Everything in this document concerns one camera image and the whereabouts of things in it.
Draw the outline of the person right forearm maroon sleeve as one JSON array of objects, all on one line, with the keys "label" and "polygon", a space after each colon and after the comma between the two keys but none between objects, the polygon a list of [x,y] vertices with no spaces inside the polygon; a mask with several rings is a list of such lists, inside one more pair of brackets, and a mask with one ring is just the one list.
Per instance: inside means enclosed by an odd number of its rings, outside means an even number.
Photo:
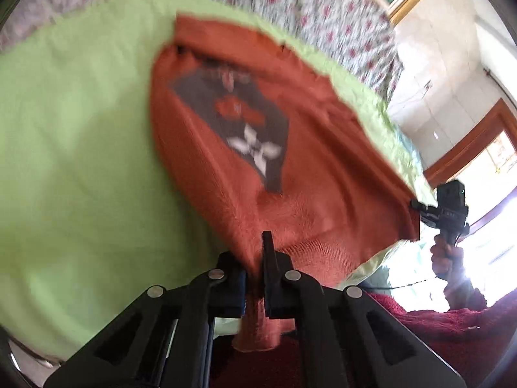
[{"label": "person right forearm maroon sleeve", "polygon": [[510,347],[516,331],[516,291],[488,307],[475,290],[473,309],[408,312],[392,297],[373,293],[382,307],[441,356],[469,387],[479,387]]}]

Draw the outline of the person right hand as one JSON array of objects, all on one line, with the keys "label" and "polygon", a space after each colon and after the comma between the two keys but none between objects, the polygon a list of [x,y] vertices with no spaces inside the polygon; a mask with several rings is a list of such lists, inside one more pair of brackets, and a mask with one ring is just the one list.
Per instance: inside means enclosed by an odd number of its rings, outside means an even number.
[{"label": "person right hand", "polygon": [[442,235],[435,236],[430,249],[432,254],[432,271],[448,283],[449,286],[459,286],[464,282],[464,250],[450,245]]}]

